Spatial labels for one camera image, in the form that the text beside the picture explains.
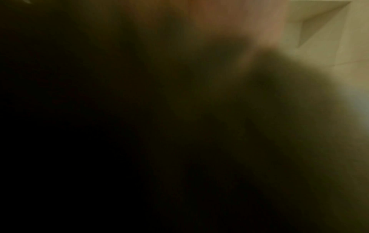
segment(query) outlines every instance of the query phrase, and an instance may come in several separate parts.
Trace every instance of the white ceiling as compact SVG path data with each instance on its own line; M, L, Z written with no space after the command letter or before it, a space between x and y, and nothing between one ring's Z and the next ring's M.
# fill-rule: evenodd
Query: white ceiling
M352 0L291 0L288 21L303 21L349 4Z

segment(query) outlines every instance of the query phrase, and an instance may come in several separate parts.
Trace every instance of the person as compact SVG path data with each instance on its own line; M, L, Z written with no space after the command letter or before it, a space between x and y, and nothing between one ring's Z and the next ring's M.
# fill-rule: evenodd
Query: person
M339 83L277 52L286 6L3 1L11 210L38 229L368 232L368 132Z

